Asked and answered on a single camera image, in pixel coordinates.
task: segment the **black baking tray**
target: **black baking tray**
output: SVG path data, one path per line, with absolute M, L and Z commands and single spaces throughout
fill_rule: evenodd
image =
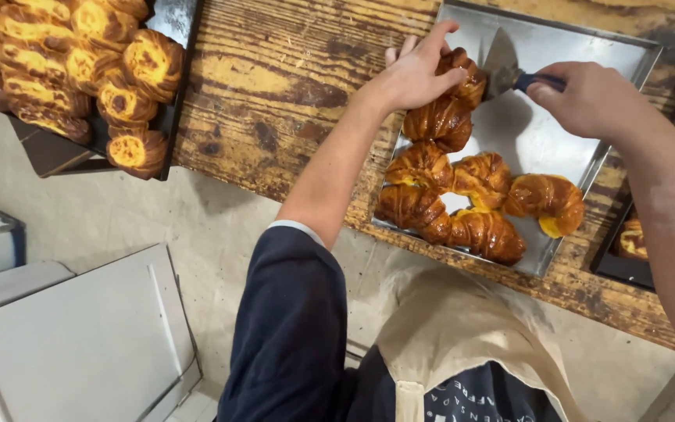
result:
M 150 121 L 150 129 L 161 131 L 168 139 L 168 147 L 164 158 L 163 168 L 155 177 L 158 180 L 168 179 L 168 173 L 173 159 L 173 148 L 176 141 L 176 134 L 179 130 L 179 121 L 182 117 L 184 106 L 184 92 L 189 82 L 189 73 L 191 72 L 193 49 L 196 43 L 197 33 L 200 31 L 200 21 L 202 18 L 202 5 L 205 0 L 151 0 L 148 1 L 150 15 L 140 24 L 141 28 L 154 29 L 168 38 L 182 44 L 184 48 L 184 62 L 182 64 L 182 76 L 179 80 L 179 87 L 171 104 L 158 103 L 157 115 Z M 106 157 L 106 145 L 110 140 L 108 136 L 108 124 L 100 116 L 95 104 L 95 98 L 91 99 L 91 115 L 85 119 L 90 123 L 93 129 L 92 141 L 85 145 L 85 148 L 99 156 Z M 13 119 L 17 119 L 13 113 L 5 113 Z M 36 125 L 31 125 L 34 130 L 41 130 Z M 54 134 L 65 142 L 72 142 L 70 139 Z
M 590 263 L 590 271 L 602 277 L 654 292 L 655 285 L 652 282 L 649 262 L 620 257 L 614 253 L 616 236 L 619 235 L 624 221 L 626 221 L 634 206 L 631 192 L 626 195 L 622 204 L 614 224 L 608 230 L 608 234 L 595 254 L 593 262 Z

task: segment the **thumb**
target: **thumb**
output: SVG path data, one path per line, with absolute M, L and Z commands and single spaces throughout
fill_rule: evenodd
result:
M 562 93 L 541 82 L 531 83 L 527 87 L 527 95 L 536 104 L 548 110 L 551 114 L 557 114 L 562 109 L 564 97 Z
M 468 77 L 468 71 L 463 68 L 452 68 L 447 73 L 434 78 L 432 90 L 436 97 L 444 94 L 447 89 L 452 88 Z

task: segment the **stainless steel tray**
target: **stainless steel tray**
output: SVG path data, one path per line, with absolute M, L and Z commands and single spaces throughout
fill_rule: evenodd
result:
M 659 44 L 639 38 L 457 0 L 445 0 L 436 19 L 454 19 L 460 24 L 457 32 L 447 35 L 447 42 L 453 49 L 464 47 L 479 65 L 483 64 L 497 29 L 502 28 L 511 37 L 520 67 L 525 72 L 535 73 L 555 62 L 596 62 L 615 68 L 638 89 L 642 88 L 662 50 Z M 571 180 L 585 194 L 610 148 L 596 139 L 568 134 L 549 112 L 519 91 L 510 91 L 482 103 L 473 112 L 472 120 L 473 136 L 462 151 L 448 155 L 452 163 L 481 151 L 495 151 L 501 154 L 513 175 L 558 174 Z M 408 145 L 410 141 L 400 133 L 392 158 Z M 470 207 L 467 197 L 445 194 L 442 200 L 450 213 Z M 546 236 L 534 218 L 508 218 L 527 243 L 527 252 L 514 268 L 543 276 L 561 239 Z M 418 236 L 376 218 L 372 223 Z

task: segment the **wooden board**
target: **wooden board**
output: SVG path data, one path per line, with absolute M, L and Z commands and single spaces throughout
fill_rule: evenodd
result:
M 675 0 L 490 0 L 489 4 L 663 44 L 644 92 L 675 106 Z M 282 201 L 341 116 L 352 92 L 384 66 L 384 50 L 424 36 L 439 1 L 207 0 L 175 161 Z M 587 197 L 584 224 L 543 279 L 475 261 L 370 224 L 403 113 L 385 121 L 364 163 L 345 224 L 595 321 L 675 349 L 658 297 L 588 273 L 626 190 L 612 154 Z

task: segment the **metal baking tray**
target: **metal baking tray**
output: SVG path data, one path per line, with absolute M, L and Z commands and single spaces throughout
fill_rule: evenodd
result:
M 675 112 L 673 113 L 673 122 L 675 123 Z M 619 235 L 624 221 L 626 221 L 630 210 L 634 206 L 632 194 L 626 195 L 622 201 L 622 208 L 614 220 L 614 224 L 608 230 L 601 247 L 595 254 L 593 262 L 590 263 L 590 271 L 601 277 L 608 277 L 624 284 L 630 284 L 635 287 L 643 288 L 649 291 L 655 291 L 655 284 L 652 281 L 652 272 L 650 263 L 639 261 L 626 257 L 620 257 L 614 252 L 616 236 Z
M 555 62 L 593 61 L 615 68 L 638 89 L 642 88 L 662 51 L 658 43 L 639 38 L 457 0 L 445 0 L 436 19 L 453 19 L 460 24 L 460 29 L 448 34 L 446 40 L 453 49 L 464 47 L 479 64 L 484 62 L 494 34 L 501 28 L 510 36 L 520 67 L 526 72 L 535 73 Z M 585 194 L 609 150 L 608 145 L 596 139 L 568 134 L 549 112 L 518 91 L 482 103 L 473 112 L 472 120 L 473 136 L 462 151 L 448 154 L 452 163 L 481 151 L 494 151 L 501 154 L 513 175 L 558 174 L 571 180 Z M 410 141 L 400 133 L 392 158 L 408 145 Z M 442 200 L 450 213 L 470 207 L 467 197 L 445 194 Z M 551 239 L 544 234 L 534 218 L 508 218 L 527 243 L 522 261 L 513 268 L 527 274 L 545 275 L 561 239 Z M 373 218 L 372 223 L 417 236 L 413 231 L 402 231 L 377 218 Z
M 157 115 L 150 121 L 150 129 L 161 131 L 168 139 L 166 156 L 161 172 L 155 177 L 158 180 L 168 179 L 168 173 L 173 159 L 173 148 L 176 141 L 176 133 L 179 129 L 179 120 L 182 117 L 182 108 L 184 106 L 184 92 L 186 91 L 191 71 L 192 60 L 194 56 L 193 48 L 196 42 L 196 36 L 200 29 L 200 19 L 202 17 L 202 5 L 204 0 L 148 0 L 150 8 L 150 17 L 141 28 L 154 29 L 168 38 L 182 44 L 184 48 L 184 63 L 182 65 L 182 76 L 179 81 L 179 87 L 176 90 L 176 96 L 171 104 L 158 103 Z M 108 136 L 108 124 L 100 116 L 95 104 L 95 98 L 91 98 L 92 113 L 85 119 L 90 123 L 93 129 L 92 141 L 85 146 L 99 156 L 106 157 L 106 145 L 111 139 Z M 13 119 L 17 119 L 13 113 L 5 113 Z M 36 130 L 41 128 L 31 125 Z M 63 139 L 65 142 L 72 142 L 70 139 L 60 135 L 55 136 Z

